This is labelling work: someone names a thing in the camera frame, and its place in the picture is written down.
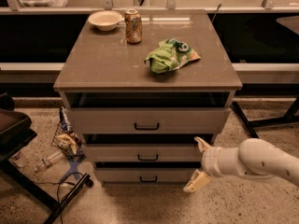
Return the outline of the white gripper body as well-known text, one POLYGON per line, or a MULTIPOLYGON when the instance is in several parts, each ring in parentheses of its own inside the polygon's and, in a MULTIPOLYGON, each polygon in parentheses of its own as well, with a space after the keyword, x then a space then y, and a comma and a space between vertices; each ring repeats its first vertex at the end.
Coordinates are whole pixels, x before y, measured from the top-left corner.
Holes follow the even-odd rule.
POLYGON ((203 153, 201 160, 202 168, 210 176, 222 177, 218 161, 220 151, 220 147, 210 147, 203 153))

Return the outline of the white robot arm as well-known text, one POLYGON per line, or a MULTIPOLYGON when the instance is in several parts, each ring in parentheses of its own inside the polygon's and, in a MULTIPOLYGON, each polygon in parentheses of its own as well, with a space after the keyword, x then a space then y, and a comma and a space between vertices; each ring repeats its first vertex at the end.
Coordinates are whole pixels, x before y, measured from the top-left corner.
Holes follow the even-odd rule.
POLYGON ((258 138, 243 141, 238 147, 212 147, 195 137, 202 153, 202 169, 196 169, 185 185, 187 193, 196 192, 215 177, 233 175, 253 181, 284 179, 299 186, 299 159, 258 138))

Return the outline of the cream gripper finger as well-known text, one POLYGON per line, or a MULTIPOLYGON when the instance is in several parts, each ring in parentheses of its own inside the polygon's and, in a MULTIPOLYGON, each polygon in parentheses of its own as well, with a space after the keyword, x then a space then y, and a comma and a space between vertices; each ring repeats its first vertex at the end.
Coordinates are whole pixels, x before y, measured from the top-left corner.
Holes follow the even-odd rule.
POLYGON ((211 145, 210 145, 209 143, 207 143, 204 139, 202 139, 202 138, 199 137, 199 136, 196 136, 196 137, 194 138, 194 140, 197 142, 199 151, 200 151, 201 153, 205 153, 208 149, 211 148, 211 145))
POLYGON ((198 169, 196 169, 193 172, 190 181, 185 185, 183 190, 187 193, 196 192, 209 182, 210 176, 204 171, 199 171, 198 169))

